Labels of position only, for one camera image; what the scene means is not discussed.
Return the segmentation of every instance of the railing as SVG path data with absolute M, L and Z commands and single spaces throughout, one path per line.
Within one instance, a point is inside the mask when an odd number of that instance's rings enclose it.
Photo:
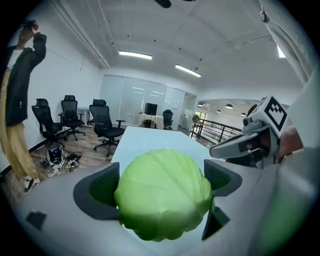
M 193 123 L 191 136 L 196 138 L 203 137 L 215 144 L 223 142 L 231 136 L 238 135 L 241 129 L 222 123 L 200 119 L 199 123 Z

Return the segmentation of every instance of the green cabbage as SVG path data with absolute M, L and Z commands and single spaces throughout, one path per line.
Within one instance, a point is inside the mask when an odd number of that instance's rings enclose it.
M 128 165 L 114 199 L 127 229 L 159 242 L 195 229 L 209 210 L 212 189 L 188 155 L 158 149 Z

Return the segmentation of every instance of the pipe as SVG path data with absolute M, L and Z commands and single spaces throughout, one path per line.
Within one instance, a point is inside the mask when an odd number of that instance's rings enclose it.
M 107 42 L 106 37 L 102 34 L 101 30 L 99 29 L 99 27 L 98 27 L 98 22 L 97 22 L 97 19 L 96 19 L 95 15 L 94 15 L 94 11 L 92 10 L 91 4 L 89 3 L 88 0 L 84 0 L 84 2 L 85 2 L 86 6 L 87 6 L 88 9 L 89 9 L 89 12 L 90 12 L 90 14 L 91 14 L 91 16 L 92 16 L 92 18 L 93 18 L 94 24 L 95 24 L 96 28 L 97 28 L 98 31 L 99 31 L 100 37 L 102 38 L 103 42 L 105 43 L 105 48 L 106 48 L 107 52 L 108 52 L 110 55 L 113 55 L 113 54 L 112 54 L 112 51 L 111 51 L 110 48 L 108 47 L 108 46 L 111 46 L 111 43 L 108 43 L 108 42 Z
M 106 29 L 107 29 L 107 31 L 109 32 L 109 35 L 110 35 L 110 37 L 111 37 L 111 41 L 114 43 L 115 41 L 114 41 L 114 38 L 113 38 L 113 36 L 112 36 L 112 33 L 111 33 L 111 30 L 110 30 L 110 27 L 109 27 L 109 25 L 108 25 L 108 22 L 107 22 L 107 19 L 106 19 L 105 13 L 104 13 L 104 11 L 103 11 L 103 9 L 102 9 L 102 6 L 101 6 L 101 3 L 100 3 L 100 0 L 97 0 L 97 1 L 98 1 L 98 4 L 99 4 L 99 8 L 100 8 L 100 11 L 101 11 L 101 14 L 102 14 L 103 21 L 104 21 L 104 24 L 105 24 L 105 26 L 106 26 Z M 114 44 L 114 48 L 116 49 L 116 52 L 117 52 L 117 54 L 119 55 L 118 48 L 117 48 L 117 46 L 116 46 L 115 44 Z
M 110 68 L 109 63 L 105 60 L 86 31 L 83 29 L 67 2 L 65 0 L 60 0 L 62 7 L 60 7 L 54 0 L 51 0 L 50 2 L 56 14 L 70 29 L 70 31 L 80 40 L 80 42 L 82 42 L 82 44 L 89 50 L 89 52 L 101 63 L 103 67 Z

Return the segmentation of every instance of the black jacket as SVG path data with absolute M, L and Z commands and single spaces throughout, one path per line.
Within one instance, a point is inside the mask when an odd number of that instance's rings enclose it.
M 47 36 L 36 33 L 33 36 L 33 48 L 24 48 L 16 60 L 11 71 L 6 93 L 5 122 L 6 126 L 14 126 L 26 120 L 28 117 L 28 88 L 32 70 L 46 57 Z M 2 68 L 6 69 L 10 57 L 16 48 L 7 48 L 6 58 L 3 60 Z

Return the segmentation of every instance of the ceiling light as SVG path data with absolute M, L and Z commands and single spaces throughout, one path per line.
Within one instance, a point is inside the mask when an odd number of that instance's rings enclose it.
M 230 110 L 232 110 L 234 107 L 231 105 L 231 104 L 227 104 L 227 105 L 225 105 L 224 106 L 226 109 L 230 109 Z
M 175 67 L 176 67 L 177 69 L 179 69 L 179 70 L 188 72 L 189 74 L 194 75 L 194 76 L 196 76 L 197 78 L 200 78 L 200 77 L 201 77 L 200 74 L 198 74 L 198 73 L 196 73 L 196 72 L 193 72 L 192 70 L 187 69 L 187 68 L 185 68 L 185 67 L 183 67 L 183 66 L 175 65 Z
M 147 59 L 147 60 L 152 60 L 152 56 L 151 55 L 145 55 L 145 54 L 141 54 L 141 53 L 136 53 L 136 52 L 130 52 L 130 51 L 119 51 L 120 55 L 124 55 L 124 56 L 131 56 L 131 57 L 138 57 L 138 58 L 143 58 L 143 59 Z
M 286 56 L 284 55 L 284 53 L 282 52 L 282 50 L 280 49 L 280 47 L 279 46 L 276 46 L 277 47 L 277 49 L 278 49 L 278 56 L 279 56 L 279 58 L 285 58 Z
M 152 91 L 153 93 L 156 93 L 156 94 L 164 94 L 163 92 L 158 92 L 158 91 Z

